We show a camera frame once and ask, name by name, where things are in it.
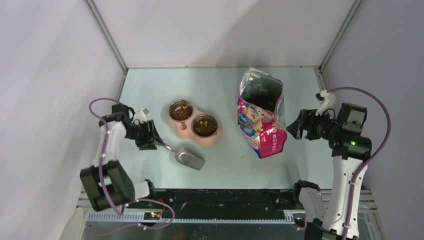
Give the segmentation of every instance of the light gray floor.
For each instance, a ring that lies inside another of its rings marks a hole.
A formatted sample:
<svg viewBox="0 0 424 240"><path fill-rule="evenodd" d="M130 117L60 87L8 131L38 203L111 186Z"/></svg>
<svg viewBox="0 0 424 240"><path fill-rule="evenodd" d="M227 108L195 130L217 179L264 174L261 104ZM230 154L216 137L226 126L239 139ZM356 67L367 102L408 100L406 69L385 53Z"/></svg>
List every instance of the light gray floor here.
<svg viewBox="0 0 424 240"><path fill-rule="evenodd" d="M333 164L326 140L294 140L288 136L283 153L259 159L237 125L238 85L247 68L130 69L120 101L136 111L148 108L162 139L174 147L190 147L206 159L201 171L177 163L164 148L139 151L125 140L120 163L134 183L150 179L157 188L289 189L299 179L331 189ZM316 109L319 92L312 67L266 67L261 70L284 85L285 119L293 122L300 109ZM191 101L213 114L223 134L210 147L181 140L166 122L166 111L177 99Z"/></svg>

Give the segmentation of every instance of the metal scoop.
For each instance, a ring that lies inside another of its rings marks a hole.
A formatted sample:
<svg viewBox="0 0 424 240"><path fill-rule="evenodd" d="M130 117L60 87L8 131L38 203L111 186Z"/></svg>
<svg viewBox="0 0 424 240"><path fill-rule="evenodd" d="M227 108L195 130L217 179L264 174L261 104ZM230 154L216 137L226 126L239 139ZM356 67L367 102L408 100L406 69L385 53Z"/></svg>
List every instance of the metal scoop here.
<svg viewBox="0 0 424 240"><path fill-rule="evenodd" d="M175 150L173 147L166 143L158 145L175 153L175 160L184 166L200 171L203 168L203 165L205 165L206 161L188 147L182 147L178 150Z"/></svg>

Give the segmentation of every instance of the plastic bag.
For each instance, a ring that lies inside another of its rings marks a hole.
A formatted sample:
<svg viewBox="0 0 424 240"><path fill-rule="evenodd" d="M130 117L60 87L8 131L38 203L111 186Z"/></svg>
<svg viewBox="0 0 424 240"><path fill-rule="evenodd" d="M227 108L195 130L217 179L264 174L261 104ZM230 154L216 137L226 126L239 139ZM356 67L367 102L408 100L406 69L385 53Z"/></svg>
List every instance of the plastic bag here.
<svg viewBox="0 0 424 240"><path fill-rule="evenodd" d="M238 89L237 119L259 158L281 153L287 140L283 83L249 68Z"/></svg>

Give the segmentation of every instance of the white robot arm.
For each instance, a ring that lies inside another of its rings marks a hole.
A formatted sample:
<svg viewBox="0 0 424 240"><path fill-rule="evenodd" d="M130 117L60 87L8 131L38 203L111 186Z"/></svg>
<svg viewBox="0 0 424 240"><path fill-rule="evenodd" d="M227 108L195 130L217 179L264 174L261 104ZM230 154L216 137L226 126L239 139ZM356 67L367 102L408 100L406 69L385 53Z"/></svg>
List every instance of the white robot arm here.
<svg viewBox="0 0 424 240"><path fill-rule="evenodd" d="M352 183L352 178L359 166L371 156L371 140L361 136L367 109L343 103L334 119L335 116L324 113L334 107L337 101L335 96L322 91L317 98L324 100L319 109L302 109L296 121L287 127L287 131L296 139L301 139L303 130L306 130L306 139L323 138L332 149L333 184L328 209L324 207L319 189L304 187L299 193L299 201L308 219L305 239L338 240L344 228L347 229L348 239L358 239L359 190L367 167L355 173L358 174L355 183ZM352 196L351 185L356 189ZM349 198L353 200L351 208L348 208ZM349 225L345 225L348 216Z"/></svg>

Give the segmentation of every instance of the cartoon print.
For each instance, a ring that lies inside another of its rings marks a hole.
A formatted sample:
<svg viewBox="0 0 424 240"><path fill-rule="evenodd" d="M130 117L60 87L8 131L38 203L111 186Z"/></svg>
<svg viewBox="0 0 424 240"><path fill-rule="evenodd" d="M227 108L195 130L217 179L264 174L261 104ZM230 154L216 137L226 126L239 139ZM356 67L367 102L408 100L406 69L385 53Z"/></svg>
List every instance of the cartoon print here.
<svg viewBox="0 0 424 240"><path fill-rule="evenodd" d="M246 107L243 102L238 106L238 120L239 126L241 129L251 138L256 138L261 132L262 129L262 118L263 114L259 113L257 109L249 105Z"/></svg>

